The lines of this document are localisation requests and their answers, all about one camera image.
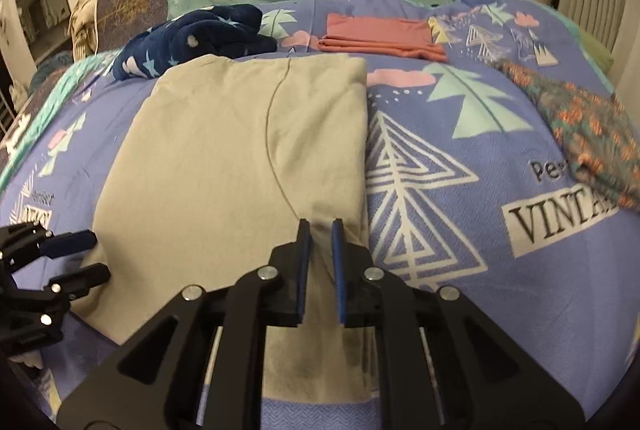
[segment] folded red cloth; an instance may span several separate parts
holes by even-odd
[[[434,44],[426,21],[348,17],[329,14],[320,51],[370,53],[448,62],[447,52]]]

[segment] pink cloud print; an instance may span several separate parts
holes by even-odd
[[[367,87],[385,84],[391,87],[422,87],[436,82],[433,75],[422,71],[402,71],[401,69],[376,69],[367,74]]]
[[[311,49],[318,50],[318,37],[315,35],[309,35],[303,30],[297,30],[293,35],[287,36],[282,39],[282,47],[290,48],[292,46],[307,46]]]
[[[528,16],[522,12],[516,12],[515,23],[523,28],[537,28],[540,22],[534,16]]]

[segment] floral garment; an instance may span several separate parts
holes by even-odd
[[[490,64],[534,103],[575,179],[621,207],[640,211],[640,150],[617,96],[610,100],[508,61]]]

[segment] blue gripper pad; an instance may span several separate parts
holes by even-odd
[[[344,284],[344,267],[342,260],[342,222],[334,221],[331,227],[331,246],[334,254],[335,300],[338,306],[338,320],[344,324],[346,320],[346,291]]]
[[[300,265],[298,266],[297,309],[298,323],[300,324],[302,324],[302,320],[305,317],[306,277],[309,270],[309,260],[311,259],[312,246],[313,239],[311,238],[311,232],[309,231],[309,225],[307,223],[306,230],[304,230],[302,236],[302,258],[300,260]]]

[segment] folded beige garment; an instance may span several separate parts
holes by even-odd
[[[345,54],[234,62],[204,56],[162,76],[142,105],[95,211],[108,285],[75,307],[123,343],[188,284],[233,284],[312,224],[306,315],[270,328],[263,395],[372,396],[372,333],[338,325],[331,222],[366,245],[366,64]]]

